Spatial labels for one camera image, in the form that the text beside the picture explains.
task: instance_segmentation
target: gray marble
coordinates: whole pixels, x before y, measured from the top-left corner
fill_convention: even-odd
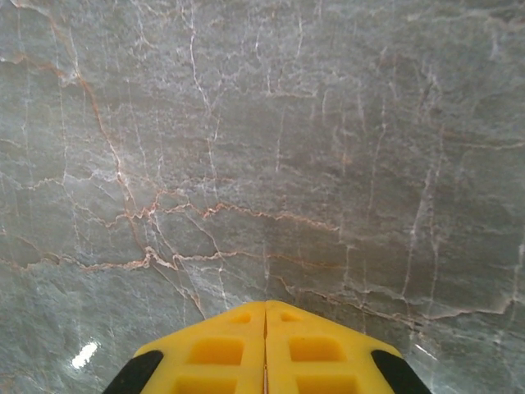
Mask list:
[[[523,0],[0,0],[0,92],[0,392],[268,299],[525,392]]]

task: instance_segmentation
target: marble surface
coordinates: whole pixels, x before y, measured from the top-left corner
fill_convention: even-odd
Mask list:
[[[0,392],[278,299],[525,392],[523,0],[0,0]]]

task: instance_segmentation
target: yellow plastic part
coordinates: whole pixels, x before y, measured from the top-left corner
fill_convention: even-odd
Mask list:
[[[261,394],[265,314],[252,302],[142,346],[164,357],[141,394]]]
[[[148,343],[141,394],[392,394],[371,352],[392,346],[279,301],[252,302]]]

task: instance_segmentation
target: black rubber edge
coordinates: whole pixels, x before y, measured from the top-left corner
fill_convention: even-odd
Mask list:
[[[124,365],[103,394],[140,394],[162,357],[164,355],[159,350],[137,355]]]
[[[431,394],[425,383],[402,358],[384,350],[374,350],[372,358],[395,394]]]

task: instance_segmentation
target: glossy floor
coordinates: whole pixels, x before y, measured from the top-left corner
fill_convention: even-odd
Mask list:
[[[0,0],[0,392],[278,299],[525,392],[523,0]]]

